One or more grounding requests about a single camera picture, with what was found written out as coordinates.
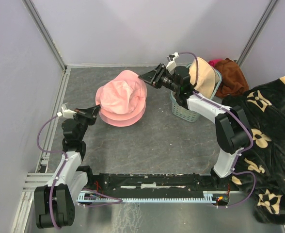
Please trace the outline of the pink bucket hat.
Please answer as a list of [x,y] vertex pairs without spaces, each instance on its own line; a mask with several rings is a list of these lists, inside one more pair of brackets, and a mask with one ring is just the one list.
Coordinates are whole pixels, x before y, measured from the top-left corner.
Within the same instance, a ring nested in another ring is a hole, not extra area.
[[101,105],[104,115],[132,117],[145,107],[147,87],[138,74],[124,70],[116,78],[100,87],[95,95],[96,104]]
[[99,113],[100,118],[107,124],[115,127],[128,127],[137,123],[144,115],[146,107],[144,107],[136,116],[127,120],[113,120]]

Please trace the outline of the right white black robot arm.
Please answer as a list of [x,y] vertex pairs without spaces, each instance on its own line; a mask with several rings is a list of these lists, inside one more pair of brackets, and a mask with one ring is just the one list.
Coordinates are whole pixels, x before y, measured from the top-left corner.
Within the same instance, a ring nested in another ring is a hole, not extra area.
[[139,75],[139,79],[154,88],[166,87],[173,91],[179,106],[214,123],[221,150],[213,167],[216,174],[210,177],[210,185],[216,190],[225,187],[238,156],[253,146],[253,135],[243,108],[225,106],[204,97],[191,84],[190,71],[184,66],[176,66],[169,71],[164,64],[159,64],[155,69]]

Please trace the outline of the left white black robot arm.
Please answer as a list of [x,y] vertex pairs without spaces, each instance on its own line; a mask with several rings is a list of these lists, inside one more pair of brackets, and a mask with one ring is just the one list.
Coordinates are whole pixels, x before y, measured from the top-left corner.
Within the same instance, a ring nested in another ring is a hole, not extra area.
[[61,161],[49,181],[36,187],[34,207],[36,226],[39,229],[60,229],[71,226],[75,219],[75,205],[82,189],[94,186],[95,178],[89,166],[82,166],[86,153],[84,135],[95,124],[100,105],[91,108],[69,110],[62,105],[61,111],[52,117],[64,117]]

